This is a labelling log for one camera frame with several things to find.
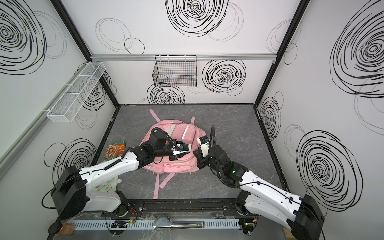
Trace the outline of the pink student backpack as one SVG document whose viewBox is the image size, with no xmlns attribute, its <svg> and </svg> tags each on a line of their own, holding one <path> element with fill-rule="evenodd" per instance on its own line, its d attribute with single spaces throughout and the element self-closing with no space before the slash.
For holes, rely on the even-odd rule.
<svg viewBox="0 0 384 240">
<path fill-rule="evenodd" d="M 157 123 L 150 128 L 142 143 L 150 139 L 151 130 L 159 128 L 166 132 L 178 145 L 178 148 L 176 148 L 166 140 L 165 147 L 171 150 L 172 155 L 155 157 L 152 163 L 144 166 L 144 169 L 157 174 L 153 197 L 157 199 L 159 189 L 164 188 L 175 174 L 192 173 L 199 170 L 197 157 L 195 157 L 193 151 L 198 149 L 199 140 L 206 133 L 195 125 L 195 117 L 191 118 L 190 123 L 185 123 L 179 120 L 160 120 L 152 109 L 149 112 Z"/>
</svg>

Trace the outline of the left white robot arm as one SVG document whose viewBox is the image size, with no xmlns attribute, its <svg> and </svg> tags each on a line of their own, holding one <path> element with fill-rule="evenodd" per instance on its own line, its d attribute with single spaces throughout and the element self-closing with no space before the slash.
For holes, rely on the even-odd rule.
<svg viewBox="0 0 384 240">
<path fill-rule="evenodd" d="M 87 168 L 70 166 L 64 170 L 54 187 L 48 192 L 60 220 L 67 220 L 81 212 L 114 212 L 123 203 L 117 193 L 96 193 L 98 185 L 141 169 L 154 162 L 156 157 L 175 160 L 191 150 L 191 145 L 172 139 L 160 128 L 150 132 L 148 141 L 128 149 L 122 156 Z"/>
</svg>

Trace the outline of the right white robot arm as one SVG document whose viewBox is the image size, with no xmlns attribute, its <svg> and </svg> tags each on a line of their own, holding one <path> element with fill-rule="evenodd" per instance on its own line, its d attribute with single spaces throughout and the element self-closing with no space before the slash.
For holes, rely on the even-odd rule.
<svg viewBox="0 0 384 240">
<path fill-rule="evenodd" d="M 297 240 L 325 238 L 325 216 L 313 197 L 308 194 L 299 196 L 280 189 L 247 167 L 230 160 L 216 143 L 214 127 L 209 136 L 202 136 L 197 142 L 198 148 L 194 150 L 194 155 L 198 167 L 209 167 L 222 184 L 241 190 L 236 203 L 239 213 L 268 218 L 289 229 Z"/>
</svg>

